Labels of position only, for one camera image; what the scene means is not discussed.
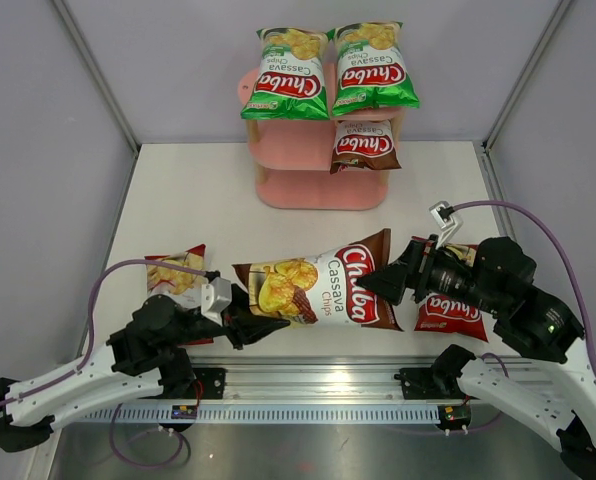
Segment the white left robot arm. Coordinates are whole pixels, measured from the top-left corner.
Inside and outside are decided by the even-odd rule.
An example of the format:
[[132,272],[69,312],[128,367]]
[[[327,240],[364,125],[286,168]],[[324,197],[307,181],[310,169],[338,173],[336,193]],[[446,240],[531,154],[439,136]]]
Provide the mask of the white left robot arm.
[[153,295],[131,321],[90,353],[27,381],[0,378],[0,449],[34,448],[70,423],[136,399],[185,399],[199,393],[186,345],[218,337],[240,350],[289,326],[250,312],[243,292],[198,289],[187,308]]

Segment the brown Chuba barbeque chips bag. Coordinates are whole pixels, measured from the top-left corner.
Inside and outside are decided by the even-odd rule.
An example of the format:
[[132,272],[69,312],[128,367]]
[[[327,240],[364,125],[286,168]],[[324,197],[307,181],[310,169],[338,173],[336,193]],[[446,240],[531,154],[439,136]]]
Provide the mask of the brown Chuba barbeque chips bag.
[[329,172],[401,168],[390,120],[341,121],[336,125]]

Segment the green Chuba chips bag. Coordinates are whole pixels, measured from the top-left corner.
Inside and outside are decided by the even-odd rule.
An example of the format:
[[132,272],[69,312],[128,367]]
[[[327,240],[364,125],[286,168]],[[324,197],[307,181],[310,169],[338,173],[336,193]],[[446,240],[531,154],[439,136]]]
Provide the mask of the green Chuba chips bag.
[[336,50],[333,115],[420,106],[399,46],[402,26],[399,21],[359,22],[328,32]]
[[296,27],[264,28],[257,35],[261,60],[241,118],[327,120],[323,67],[327,35]]

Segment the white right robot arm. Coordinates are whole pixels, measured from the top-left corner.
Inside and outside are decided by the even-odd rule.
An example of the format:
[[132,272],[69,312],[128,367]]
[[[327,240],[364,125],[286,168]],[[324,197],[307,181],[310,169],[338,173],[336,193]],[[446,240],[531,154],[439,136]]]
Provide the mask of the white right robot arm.
[[535,261],[510,238],[486,239],[466,258],[437,240],[412,239],[397,260],[362,276],[359,285],[392,305],[412,290],[416,301],[437,293],[490,314],[495,334],[547,375],[563,398],[537,395],[455,344],[426,371],[434,389],[487,402],[549,443],[578,478],[596,479],[596,378],[581,321],[534,285]]

